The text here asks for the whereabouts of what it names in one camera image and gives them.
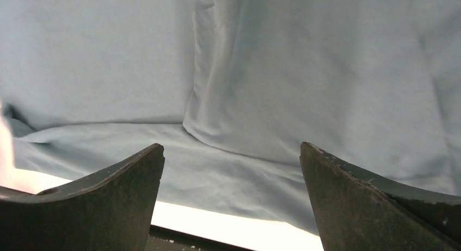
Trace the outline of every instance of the gray cloth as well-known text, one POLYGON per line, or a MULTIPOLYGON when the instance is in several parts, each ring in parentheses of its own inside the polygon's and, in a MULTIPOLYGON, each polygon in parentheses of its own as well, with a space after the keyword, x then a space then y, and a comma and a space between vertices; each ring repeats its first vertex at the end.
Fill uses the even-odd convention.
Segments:
POLYGON ((77 179, 157 142, 159 200, 316 232, 312 142, 460 194, 461 0, 0 0, 19 168, 77 179))

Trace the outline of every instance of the gray fabric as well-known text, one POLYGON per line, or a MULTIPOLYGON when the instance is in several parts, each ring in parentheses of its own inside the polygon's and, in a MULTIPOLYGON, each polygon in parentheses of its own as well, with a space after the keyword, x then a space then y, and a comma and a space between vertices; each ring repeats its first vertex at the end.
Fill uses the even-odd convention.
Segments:
POLYGON ((460 194, 460 11, 461 0, 0 0, 16 166, 77 179, 157 142, 159 200, 312 232, 302 141, 460 194))

